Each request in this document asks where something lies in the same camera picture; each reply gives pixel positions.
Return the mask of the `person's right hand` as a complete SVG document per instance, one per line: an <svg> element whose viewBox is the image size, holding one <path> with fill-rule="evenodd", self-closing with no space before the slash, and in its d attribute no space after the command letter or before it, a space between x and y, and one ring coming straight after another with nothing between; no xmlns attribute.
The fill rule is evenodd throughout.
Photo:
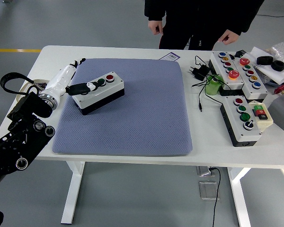
<svg viewBox="0 0 284 227"><path fill-rule="evenodd" d="M161 20L148 21L148 28L151 30L151 33L153 35L163 35L163 24Z"/></svg>

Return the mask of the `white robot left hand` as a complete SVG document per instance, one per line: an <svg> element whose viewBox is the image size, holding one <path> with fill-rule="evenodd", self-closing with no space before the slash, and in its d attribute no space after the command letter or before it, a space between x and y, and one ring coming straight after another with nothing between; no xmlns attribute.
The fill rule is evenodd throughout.
<svg viewBox="0 0 284 227"><path fill-rule="evenodd" d="M41 98L54 98L58 100L62 95L68 93L70 96L83 95L96 90L99 85L97 82L81 83L69 86L76 69L86 59L75 60L64 69L60 70L47 84L45 90L40 92Z"/></svg>

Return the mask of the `person's left hand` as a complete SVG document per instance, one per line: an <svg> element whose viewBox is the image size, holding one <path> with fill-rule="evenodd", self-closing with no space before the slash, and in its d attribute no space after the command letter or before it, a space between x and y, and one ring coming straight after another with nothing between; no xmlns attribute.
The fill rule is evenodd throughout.
<svg viewBox="0 0 284 227"><path fill-rule="evenodd" d="M234 43L238 40L239 35L235 32L232 32L230 30L226 30L222 36L218 39L218 42L223 43L224 45L229 45L231 43Z"/></svg>

